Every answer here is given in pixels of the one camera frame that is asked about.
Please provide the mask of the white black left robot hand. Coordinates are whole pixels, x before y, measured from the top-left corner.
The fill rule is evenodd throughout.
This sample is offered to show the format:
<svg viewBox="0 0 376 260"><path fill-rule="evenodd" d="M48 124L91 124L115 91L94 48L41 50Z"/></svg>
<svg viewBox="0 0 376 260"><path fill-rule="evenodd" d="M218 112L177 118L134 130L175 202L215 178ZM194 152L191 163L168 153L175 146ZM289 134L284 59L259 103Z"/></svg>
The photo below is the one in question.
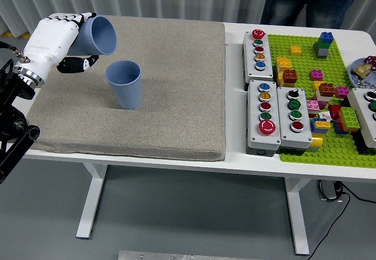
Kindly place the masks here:
<svg viewBox="0 0 376 260"><path fill-rule="evenodd" d="M93 12L53 13L40 20L23 51L29 62L18 66L45 82L50 70L68 54L82 25L95 16Z"/></svg>

